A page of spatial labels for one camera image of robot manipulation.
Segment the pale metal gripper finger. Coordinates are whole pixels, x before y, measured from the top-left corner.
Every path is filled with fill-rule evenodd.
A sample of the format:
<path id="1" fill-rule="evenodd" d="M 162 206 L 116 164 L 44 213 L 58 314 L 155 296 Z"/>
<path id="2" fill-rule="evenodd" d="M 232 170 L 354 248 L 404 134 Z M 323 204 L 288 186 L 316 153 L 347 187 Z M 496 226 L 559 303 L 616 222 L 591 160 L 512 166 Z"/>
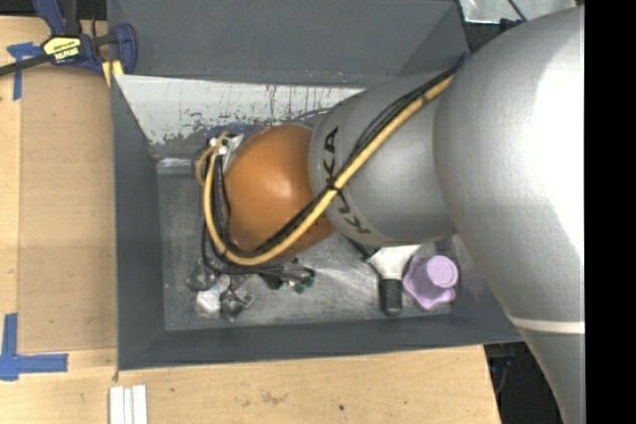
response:
<path id="1" fill-rule="evenodd" d="M 221 295 L 222 314 L 226 319 L 237 319 L 255 302 L 255 297 L 243 290 L 229 288 Z"/>
<path id="2" fill-rule="evenodd" d="M 216 272 L 198 261 L 187 277 L 187 287 L 193 292 L 209 290 L 216 282 Z"/>

